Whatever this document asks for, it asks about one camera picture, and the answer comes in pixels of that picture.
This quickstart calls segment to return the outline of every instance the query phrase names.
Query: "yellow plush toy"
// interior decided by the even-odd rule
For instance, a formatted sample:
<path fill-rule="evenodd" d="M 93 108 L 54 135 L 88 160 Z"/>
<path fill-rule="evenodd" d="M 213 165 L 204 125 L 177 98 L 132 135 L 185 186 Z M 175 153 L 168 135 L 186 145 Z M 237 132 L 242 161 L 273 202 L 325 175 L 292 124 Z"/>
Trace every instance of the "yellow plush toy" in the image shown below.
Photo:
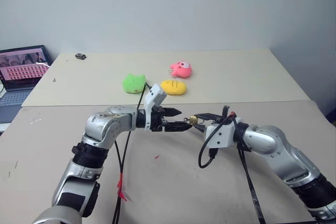
<path fill-rule="evenodd" d="M 187 90 L 187 86 L 182 81 L 165 80 L 161 82 L 161 88 L 167 94 L 184 94 Z"/>

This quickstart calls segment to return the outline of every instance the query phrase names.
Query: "laptop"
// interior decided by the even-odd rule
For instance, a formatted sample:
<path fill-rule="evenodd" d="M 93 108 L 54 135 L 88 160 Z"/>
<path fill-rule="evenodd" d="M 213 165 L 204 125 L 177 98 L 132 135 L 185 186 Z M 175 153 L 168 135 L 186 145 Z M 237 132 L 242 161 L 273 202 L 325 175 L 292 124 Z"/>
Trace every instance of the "laptop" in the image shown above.
<path fill-rule="evenodd" d="M 51 65 L 43 45 L 0 50 L 0 123 L 10 123 L 31 90 Z"/>

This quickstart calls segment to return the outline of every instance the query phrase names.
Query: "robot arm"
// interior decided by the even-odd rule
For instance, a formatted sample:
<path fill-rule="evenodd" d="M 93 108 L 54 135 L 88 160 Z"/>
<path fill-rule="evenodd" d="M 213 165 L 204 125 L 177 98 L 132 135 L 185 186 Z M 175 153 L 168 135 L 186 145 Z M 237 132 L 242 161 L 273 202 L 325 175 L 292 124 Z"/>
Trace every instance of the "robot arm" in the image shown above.
<path fill-rule="evenodd" d="M 162 108 L 166 97 L 155 84 L 145 97 L 144 109 L 134 106 L 112 106 L 104 112 L 92 115 L 86 122 L 85 133 L 80 143 L 72 148 L 74 157 L 52 197 L 52 207 L 45 210 L 33 224 L 81 224 L 88 217 L 98 197 L 96 181 L 103 170 L 109 149 L 121 132 L 134 131 L 185 131 L 192 126 L 185 122 L 167 122 L 165 116 L 181 114 L 174 108 Z"/>
<path fill-rule="evenodd" d="M 204 132 L 205 140 L 215 131 L 218 123 L 226 118 L 228 107 L 224 107 L 222 116 L 197 114 L 196 118 L 213 120 L 213 124 L 197 128 Z M 222 125 L 208 141 L 210 150 L 229 147 L 240 143 L 262 157 L 273 172 L 288 185 L 304 202 L 310 214 L 320 223 L 336 221 L 336 188 L 326 180 L 314 163 L 303 152 L 290 145 L 282 130 L 274 126 L 248 125 L 236 118 Z"/>

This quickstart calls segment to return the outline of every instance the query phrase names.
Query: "black cable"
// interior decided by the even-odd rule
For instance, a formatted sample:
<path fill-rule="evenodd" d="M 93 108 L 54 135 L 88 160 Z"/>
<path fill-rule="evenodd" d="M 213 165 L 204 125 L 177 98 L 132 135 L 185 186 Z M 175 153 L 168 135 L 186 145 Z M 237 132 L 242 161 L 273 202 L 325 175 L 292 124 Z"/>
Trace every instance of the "black cable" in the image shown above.
<path fill-rule="evenodd" d="M 266 224 L 265 219 L 264 219 L 264 215 L 262 213 L 262 210 L 261 210 L 261 207 L 260 207 L 260 204 L 259 204 L 259 200 L 258 200 L 256 191 L 254 189 L 251 177 L 250 177 L 250 175 L 248 173 L 248 169 L 247 169 L 244 148 L 248 148 L 248 147 L 247 147 L 246 143 L 244 142 L 242 133 L 238 128 L 237 121 L 236 121 L 236 118 L 234 116 L 232 117 L 232 121 L 233 121 L 233 124 L 235 125 L 236 132 L 237 132 L 237 134 L 240 138 L 240 143 L 237 144 L 237 149 L 238 149 L 238 154 L 239 154 L 239 157 L 240 157 L 241 164 L 243 165 L 243 168 L 244 168 L 244 171 L 245 171 L 245 174 L 246 174 L 247 183 L 248 183 L 248 187 L 250 188 L 253 205 L 256 209 L 256 213 L 257 213 L 257 216 L 258 216 L 259 223 L 260 224 Z"/>
<path fill-rule="evenodd" d="M 222 127 L 224 123 L 228 122 L 228 120 L 229 120 L 229 118 L 223 119 L 219 123 L 219 125 L 214 129 L 214 131 L 210 134 L 210 136 L 205 140 L 204 144 L 202 145 L 202 148 L 199 151 L 200 153 L 198 154 L 198 166 L 200 168 L 207 167 L 212 162 L 212 160 L 214 159 L 214 157 L 210 157 L 210 159 L 208 160 L 208 162 L 206 162 L 205 165 L 201 164 L 201 162 L 202 162 L 202 155 L 203 155 L 203 152 L 204 152 L 204 149 L 205 149 L 206 145 L 208 144 L 208 142 L 210 141 L 210 139 L 216 134 L 216 132 L 219 130 L 219 128 Z"/>
<path fill-rule="evenodd" d="M 140 96 L 138 105 L 136 106 L 137 110 L 140 107 L 140 103 L 141 103 L 141 100 L 142 100 L 142 97 L 143 97 L 143 94 L 145 92 L 146 87 L 150 87 L 150 86 L 147 83 L 145 83 L 145 85 L 143 86 L 143 89 L 142 89 L 142 92 L 141 92 L 141 96 Z M 117 150 L 117 155 L 118 155 L 118 161 L 119 161 L 120 173 L 121 174 L 123 173 L 123 170 L 124 170 L 126 150 L 127 150 L 127 147 L 128 147 L 128 142 L 130 140 L 130 136 L 131 136 L 131 131 L 129 131 L 128 135 L 127 135 L 127 139 L 126 139 L 126 143 L 125 143 L 125 148 L 124 148 L 124 152 L 123 152 L 123 156 L 122 156 L 122 161 L 121 161 L 121 158 L 120 158 L 120 153 L 119 153 L 119 148 L 118 148 L 118 145 L 117 145 L 117 141 L 114 142 L 115 145 L 116 145 L 116 150 Z M 116 208 L 114 209 L 114 215 L 113 215 L 112 224 L 118 224 L 119 223 L 120 209 L 121 209 L 121 198 L 118 195 Z"/>

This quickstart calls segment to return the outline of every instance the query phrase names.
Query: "red zip tie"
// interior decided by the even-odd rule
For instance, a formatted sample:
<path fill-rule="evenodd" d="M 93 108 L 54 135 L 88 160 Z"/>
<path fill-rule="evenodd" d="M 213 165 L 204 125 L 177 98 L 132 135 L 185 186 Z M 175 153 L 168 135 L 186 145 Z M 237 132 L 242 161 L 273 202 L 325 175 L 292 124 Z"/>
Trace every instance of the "red zip tie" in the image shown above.
<path fill-rule="evenodd" d="M 119 182 L 117 184 L 117 187 L 118 187 L 118 196 L 127 201 L 127 199 L 125 198 L 124 194 L 122 193 L 122 173 L 120 174 L 120 177 L 119 177 Z"/>

